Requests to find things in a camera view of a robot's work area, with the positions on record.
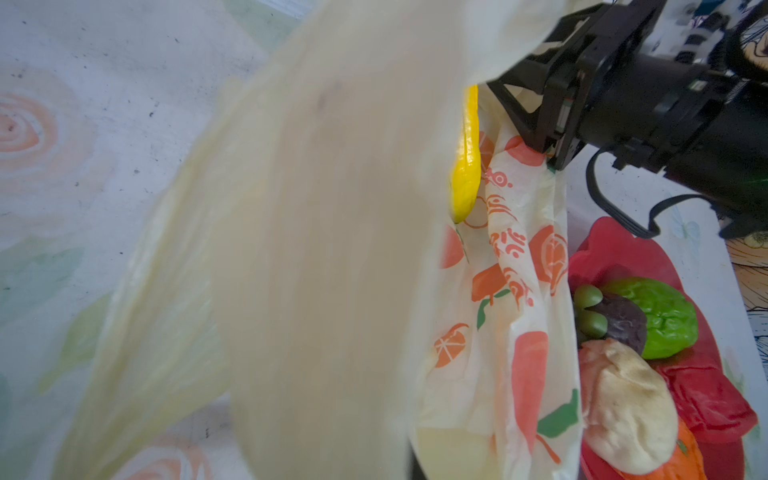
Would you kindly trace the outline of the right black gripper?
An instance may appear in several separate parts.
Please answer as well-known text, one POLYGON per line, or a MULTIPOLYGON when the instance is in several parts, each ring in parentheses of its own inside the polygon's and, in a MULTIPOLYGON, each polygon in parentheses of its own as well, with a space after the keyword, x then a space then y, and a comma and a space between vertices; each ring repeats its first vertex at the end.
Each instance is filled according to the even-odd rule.
POLYGON ((586 146, 658 171, 702 128, 705 65, 643 53, 665 4, 598 4, 560 19, 551 46, 488 86, 530 149, 564 170, 586 146))

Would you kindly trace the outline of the fake red apple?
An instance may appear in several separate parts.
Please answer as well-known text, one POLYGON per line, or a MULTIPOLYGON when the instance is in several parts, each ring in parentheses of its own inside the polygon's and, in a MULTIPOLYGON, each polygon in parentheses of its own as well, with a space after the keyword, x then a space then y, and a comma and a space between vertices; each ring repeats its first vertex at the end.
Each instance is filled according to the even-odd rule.
POLYGON ((758 424, 756 412, 707 357, 655 364, 666 381, 679 416, 698 442, 725 444, 741 440, 758 424))

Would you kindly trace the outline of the cream printed plastic bag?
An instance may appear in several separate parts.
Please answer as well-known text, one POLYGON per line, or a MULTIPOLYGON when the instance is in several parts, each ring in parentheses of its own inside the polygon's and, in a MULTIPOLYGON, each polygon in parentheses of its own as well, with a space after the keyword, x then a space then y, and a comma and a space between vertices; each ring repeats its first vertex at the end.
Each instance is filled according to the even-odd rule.
POLYGON ((223 394, 259 479, 404 479, 464 91, 563 1, 320 1, 229 85, 116 288, 52 475, 223 394))

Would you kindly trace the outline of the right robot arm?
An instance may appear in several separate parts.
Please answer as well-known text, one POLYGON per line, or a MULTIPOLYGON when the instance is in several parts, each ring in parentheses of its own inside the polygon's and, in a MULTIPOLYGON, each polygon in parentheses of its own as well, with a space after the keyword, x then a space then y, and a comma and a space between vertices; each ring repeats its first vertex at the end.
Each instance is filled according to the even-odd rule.
POLYGON ((598 4, 560 19, 549 48, 489 87, 524 143, 556 170, 586 146, 687 188, 727 223, 725 239, 767 227, 767 72, 742 48, 767 16, 724 2, 671 58, 644 51, 661 1, 598 4))

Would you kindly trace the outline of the fake green lime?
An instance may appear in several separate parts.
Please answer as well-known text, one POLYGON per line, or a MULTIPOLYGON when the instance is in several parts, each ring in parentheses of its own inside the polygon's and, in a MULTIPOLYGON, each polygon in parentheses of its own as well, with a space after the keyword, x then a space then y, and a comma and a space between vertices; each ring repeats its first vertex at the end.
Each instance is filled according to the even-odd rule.
POLYGON ((632 301, 646 315, 647 339, 641 354, 644 359, 670 358, 697 343, 696 308, 672 286, 654 279, 629 277, 605 283, 601 290, 632 301))

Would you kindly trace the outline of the fake dark purple fruit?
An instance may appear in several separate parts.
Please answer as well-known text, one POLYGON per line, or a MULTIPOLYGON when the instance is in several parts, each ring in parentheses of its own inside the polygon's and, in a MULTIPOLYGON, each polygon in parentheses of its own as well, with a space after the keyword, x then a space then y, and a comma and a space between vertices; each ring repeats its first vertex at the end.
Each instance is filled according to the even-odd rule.
POLYGON ((585 284, 573 293, 577 340, 617 340, 642 354, 647 342, 646 314, 631 300, 585 284))

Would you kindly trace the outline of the fake orange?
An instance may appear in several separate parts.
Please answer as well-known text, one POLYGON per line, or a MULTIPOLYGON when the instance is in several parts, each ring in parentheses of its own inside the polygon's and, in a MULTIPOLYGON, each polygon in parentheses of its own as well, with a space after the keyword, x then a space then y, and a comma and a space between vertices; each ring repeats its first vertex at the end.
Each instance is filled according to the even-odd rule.
POLYGON ((622 479, 629 480, 706 480, 701 450, 693 433, 678 418, 678 438, 672 457, 661 467, 644 474, 633 475, 618 471, 622 479))

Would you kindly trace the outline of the fake cream potato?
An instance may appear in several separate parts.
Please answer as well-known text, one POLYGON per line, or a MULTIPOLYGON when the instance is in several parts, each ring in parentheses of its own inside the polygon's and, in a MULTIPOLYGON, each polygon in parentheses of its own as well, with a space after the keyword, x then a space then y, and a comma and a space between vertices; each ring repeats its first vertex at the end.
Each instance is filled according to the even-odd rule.
POLYGON ((645 475, 673 455, 678 414, 665 380, 629 346, 585 342, 578 353, 583 438, 615 469, 645 475))

